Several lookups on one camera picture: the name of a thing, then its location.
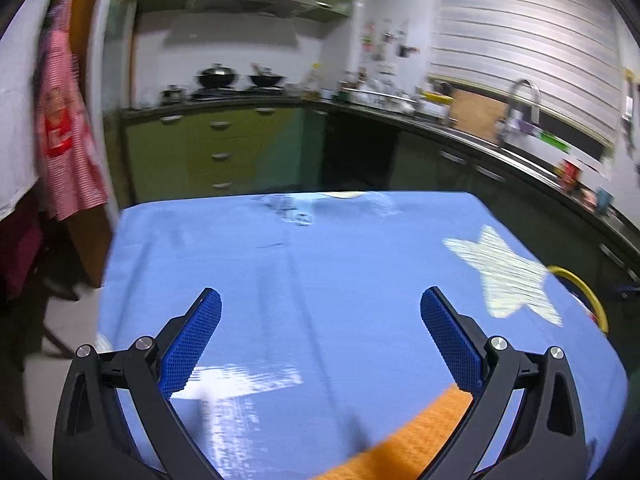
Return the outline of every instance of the kitchen counter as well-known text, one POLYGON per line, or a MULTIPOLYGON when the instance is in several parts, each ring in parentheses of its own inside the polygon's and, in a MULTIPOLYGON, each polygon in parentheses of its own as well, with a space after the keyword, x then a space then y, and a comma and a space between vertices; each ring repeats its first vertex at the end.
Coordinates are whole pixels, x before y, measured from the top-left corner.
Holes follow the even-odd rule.
POLYGON ((416 120, 411 117, 361 105, 342 104, 326 100, 311 102, 290 96, 242 96, 200 102, 184 102, 140 110, 129 109, 123 111, 122 119, 126 124, 134 124, 196 110, 243 107, 310 107, 325 113, 346 112, 366 119, 381 121, 412 134, 435 139, 438 142, 444 142, 458 149, 472 152, 552 196, 605 235, 609 237, 613 235, 623 247, 628 248, 627 252, 630 252, 630 256, 640 260, 640 232, 626 219, 617 218, 614 214, 598 217, 585 209, 575 198, 563 192, 556 183, 555 176, 546 169, 537 166, 516 153, 498 149, 497 146, 490 142, 428 121, 416 120))

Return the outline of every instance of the blue tablecloth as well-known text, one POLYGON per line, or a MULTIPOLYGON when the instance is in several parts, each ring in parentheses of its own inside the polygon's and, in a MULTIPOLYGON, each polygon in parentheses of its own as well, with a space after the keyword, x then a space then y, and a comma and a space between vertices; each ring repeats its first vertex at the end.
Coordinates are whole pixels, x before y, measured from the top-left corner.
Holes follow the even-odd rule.
MULTIPOLYGON (((623 367, 549 273, 540 290, 552 316, 517 301, 496 310, 487 274, 465 254, 487 236, 499 249, 505 244, 505 258, 539 267, 465 193, 139 205, 123 212, 114 238, 98 337, 101 345, 128 348, 183 314, 203 288, 217 290, 222 320, 172 403, 226 480, 306 479, 379 443, 452 384, 420 319, 421 294, 437 285, 487 335, 523 351, 564 349, 593 472, 622 413, 623 367)), ((123 405, 143 456, 156 463, 125 396, 123 405)), ((484 465, 500 446, 497 438, 484 465)))

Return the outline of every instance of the white star pattern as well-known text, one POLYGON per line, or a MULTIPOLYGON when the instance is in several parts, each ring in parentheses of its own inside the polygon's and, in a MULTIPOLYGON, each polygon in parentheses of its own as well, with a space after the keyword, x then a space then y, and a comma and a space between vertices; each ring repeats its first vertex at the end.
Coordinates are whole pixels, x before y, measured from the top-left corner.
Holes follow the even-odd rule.
POLYGON ((489 314, 504 318, 527 304, 543 319, 562 326, 562 318, 542 290, 546 267, 515 254, 492 227, 482 228, 478 243, 447 238, 444 244, 480 271, 489 314))

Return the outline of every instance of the orange cloth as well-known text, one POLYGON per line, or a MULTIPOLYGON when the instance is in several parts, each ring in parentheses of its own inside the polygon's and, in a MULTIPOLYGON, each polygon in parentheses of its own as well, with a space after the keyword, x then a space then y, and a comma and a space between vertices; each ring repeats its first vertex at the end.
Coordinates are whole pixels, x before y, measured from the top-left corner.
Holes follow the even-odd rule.
POLYGON ((471 394, 450 387, 384 442, 315 480, 415 480, 456 429, 471 400, 471 394))

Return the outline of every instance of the window blind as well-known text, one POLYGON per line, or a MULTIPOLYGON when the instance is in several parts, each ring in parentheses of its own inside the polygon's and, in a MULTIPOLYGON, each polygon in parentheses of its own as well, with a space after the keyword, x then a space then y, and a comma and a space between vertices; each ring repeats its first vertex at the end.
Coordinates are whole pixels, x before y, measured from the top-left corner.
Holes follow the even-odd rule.
POLYGON ((436 18, 434 75, 501 92, 529 78, 544 108, 613 144, 622 76, 609 0, 437 0, 436 18))

